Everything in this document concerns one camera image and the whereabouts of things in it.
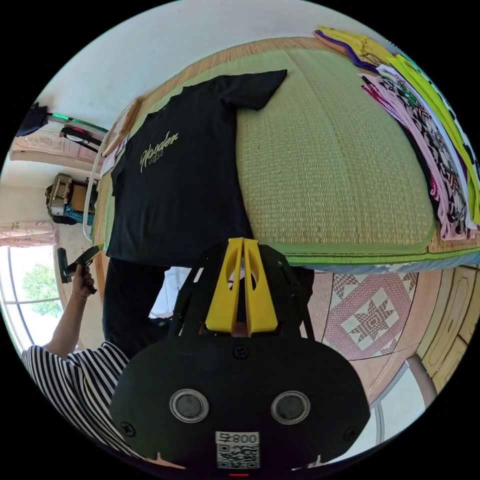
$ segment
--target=tree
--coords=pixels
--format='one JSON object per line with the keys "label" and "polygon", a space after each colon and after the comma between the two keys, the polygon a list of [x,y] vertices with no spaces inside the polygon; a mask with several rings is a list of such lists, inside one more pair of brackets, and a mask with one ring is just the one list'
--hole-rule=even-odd
{"label": "tree", "polygon": [[[37,263],[33,269],[23,277],[23,291],[28,300],[52,299],[59,296],[55,270],[52,267]],[[44,301],[32,303],[31,309],[40,315],[56,317],[62,312],[58,301]]]}

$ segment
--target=striped shirt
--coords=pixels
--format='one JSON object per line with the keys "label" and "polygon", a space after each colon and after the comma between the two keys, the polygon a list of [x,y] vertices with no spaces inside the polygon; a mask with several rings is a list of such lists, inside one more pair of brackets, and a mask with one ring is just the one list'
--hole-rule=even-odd
{"label": "striped shirt", "polygon": [[58,412],[94,440],[137,459],[114,427],[109,407],[128,358],[110,342],[60,358],[34,345],[22,353],[23,363],[40,391]]}

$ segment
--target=hand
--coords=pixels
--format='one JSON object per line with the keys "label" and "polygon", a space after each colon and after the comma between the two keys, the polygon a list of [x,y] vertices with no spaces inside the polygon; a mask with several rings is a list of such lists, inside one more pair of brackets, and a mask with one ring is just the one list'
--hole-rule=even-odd
{"label": "hand", "polygon": [[89,286],[93,286],[94,279],[90,275],[90,269],[87,268],[85,275],[82,272],[82,266],[76,266],[75,276],[73,277],[73,285],[71,291],[74,295],[84,298],[85,300],[92,294]]}

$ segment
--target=pink curtain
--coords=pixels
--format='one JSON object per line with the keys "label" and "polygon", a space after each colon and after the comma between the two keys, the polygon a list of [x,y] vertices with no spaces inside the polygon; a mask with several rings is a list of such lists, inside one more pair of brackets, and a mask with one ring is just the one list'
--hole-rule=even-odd
{"label": "pink curtain", "polygon": [[56,245],[57,227],[49,221],[15,221],[0,224],[0,247]]}

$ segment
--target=patterned floor tile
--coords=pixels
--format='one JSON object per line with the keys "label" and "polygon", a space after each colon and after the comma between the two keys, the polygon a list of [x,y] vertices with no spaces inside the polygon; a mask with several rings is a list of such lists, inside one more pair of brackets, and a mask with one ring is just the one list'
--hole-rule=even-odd
{"label": "patterned floor tile", "polygon": [[335,274],[323,343],[348,360],[388,355],[407,322],[417,273]]}

